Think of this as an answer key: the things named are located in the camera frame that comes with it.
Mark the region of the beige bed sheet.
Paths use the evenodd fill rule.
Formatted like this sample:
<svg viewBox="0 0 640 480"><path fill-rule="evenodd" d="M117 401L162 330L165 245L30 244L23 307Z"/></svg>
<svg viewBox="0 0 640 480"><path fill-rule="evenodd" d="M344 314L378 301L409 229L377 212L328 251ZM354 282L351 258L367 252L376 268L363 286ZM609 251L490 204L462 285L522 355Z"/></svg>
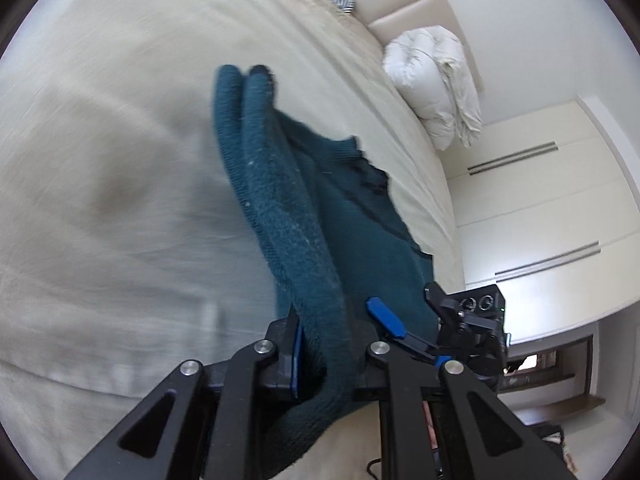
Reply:
<svg viewBox="0 0 640 480"><path fill-rule="evenodd" d="M61 479L186 359L265 333L271 273L213 132L217 68L356 136L435 278L464 283L440 159L331 0L40 0L1 61L1 421Z"/></svg>

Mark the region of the folded white duvet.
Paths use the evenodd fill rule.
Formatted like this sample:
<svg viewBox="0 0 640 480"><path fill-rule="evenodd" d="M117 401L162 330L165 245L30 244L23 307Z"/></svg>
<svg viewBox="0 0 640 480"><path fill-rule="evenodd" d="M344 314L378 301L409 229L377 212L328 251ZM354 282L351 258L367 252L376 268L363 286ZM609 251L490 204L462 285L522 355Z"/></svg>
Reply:
<svg viewBox="0 0 640 480"><path fill-rule="evenodd" d="M468 148L483 129L480 100L460 39L442 26L402 32L382 66L439 151Z"/></svg>

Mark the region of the dark wooden shelf niche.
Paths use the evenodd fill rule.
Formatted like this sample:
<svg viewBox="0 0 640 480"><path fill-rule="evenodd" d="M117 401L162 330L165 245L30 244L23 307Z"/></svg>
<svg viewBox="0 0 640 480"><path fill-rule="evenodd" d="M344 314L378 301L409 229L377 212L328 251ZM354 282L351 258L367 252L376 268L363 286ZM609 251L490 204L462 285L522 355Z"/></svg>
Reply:
<svg viewBox="0 0 640 480"><path fill-rule="evenodd" d="M596 395L596 379L589 335L510 360L499 399L527 426L557 424L605 404Z"/></svg>

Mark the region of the dark teal knit sweater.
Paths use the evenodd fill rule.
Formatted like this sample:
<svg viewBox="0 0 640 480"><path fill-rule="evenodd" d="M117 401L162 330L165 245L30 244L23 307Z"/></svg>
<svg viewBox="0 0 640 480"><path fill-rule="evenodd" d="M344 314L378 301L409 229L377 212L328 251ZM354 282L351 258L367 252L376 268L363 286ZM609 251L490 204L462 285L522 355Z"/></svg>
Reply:
<svg viewBox="0 0 640 480"><path fill-rule="evenodd" d="M297 462L352 412L362 349L352 323L380 298L411 333L434 342L423 299L434 263L388 195L387 174L355 138L331 140L274 105L267 67L218 70L214 129L233 191L272 273L279 314L295 313L310 359L311 397L285 412L260 450L266 477Z"/></svg>

